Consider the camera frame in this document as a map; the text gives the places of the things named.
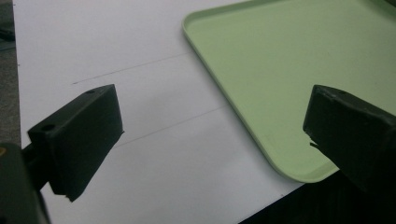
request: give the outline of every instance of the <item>drawn line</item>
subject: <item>drawn line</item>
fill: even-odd
[[[175,124],[173,124],[173,125],[171,125],[171,126],[169,126],[169,127],[161,128],[161,129],[159,129],[159,130],[157,130],[157,131],[155,131],[155,132],[147,133],[147,134],[145,134],[145,135],[143,135],[143,136],[137,137],[137,138],[134,139],[134,140],[128,141],[128,142],[126,142],[126,143],[122,143],[121,145],[116,146],[116,147],[114,147],[114,148],[125,146],[125,145],[127,145],[127,144],[130,144],[130,143],[136,141],[136,140],[145,138],[145,137],[147,137],[147,136],[149,136],[149,135],[152,135],[152,134],[154,134],[154,133],[159,133],[159,132],[162,132],[162,131],[164,131],[164,130],[173,128],[173,127],[175,127],[175,126],[177,126],[177,125],[180,125],[180,124],[182,124],[182,123],[184,123],[184,122],[187,122],[187,121],[189,121],[189,120],[198,119],[198,118],[200,118],[201,116],[207,115],[207,114],[212,113],[212,112],[215,112],[215,111],[217,111],[217,110],[220,110],[220,109],[224,108],[225,106],[228,106],[228,105],[222,105],[222,106],[220,106],[220,107],[218,107],[218,108],[216,108],[216,109],[212,109],[212,110],[206,111],[204,114],[200,114],[200,115],[197,115],[197,116],[195,116],[195,117],[182,120],[182,121],[180,121],[180,122],[178,122],[178,123],[175,123]]]
[[[159,62],[162,62],[162,61],[166,61],[166,60],[169,60],[169,59],[177,58],[177,57],[180,57],[180,56],[183,56],[183,55],[186,55],[186,54],[190,54],[190,53],[192,53],[192,51],[186,52],[186,53],[182,53],[182,54],[177,54],[177,55],[174,55],[174,56],[163,58],[163,59],[160,59],[160,60],[157,60],[157,61],[152,61],[152,62],[149,62],[149,63],[141,63],[141,64],[138,64],[138,65],[135,65],[135,66],[132,66],[132,67],[124,68],[124,69],[117,70],[117,71],[114,71],[114,72],[111,72],[111,73],[102,74],[102,75],[99,75],[99,76],[96,76],[96,77],[89,77],[89,78],[82,79],[82,80],[77,81],[77,82],[73,82],[72,85],[76,85],[78,83],[81,83],[81,82],[84,82],[84,81],[88,81],[88,80],[92,80],[92,79],[96,79],[96,78],[99,78],[99,77],[105,77],[105,76],[113,75],[113,74],[118,73],[118,72],[123,72],[123,71],[126,71],[126,70],[134,69],[136,67],[145,66],[145,65],[148,65],[148,64],[151,64],[151,63],[159,63]]]

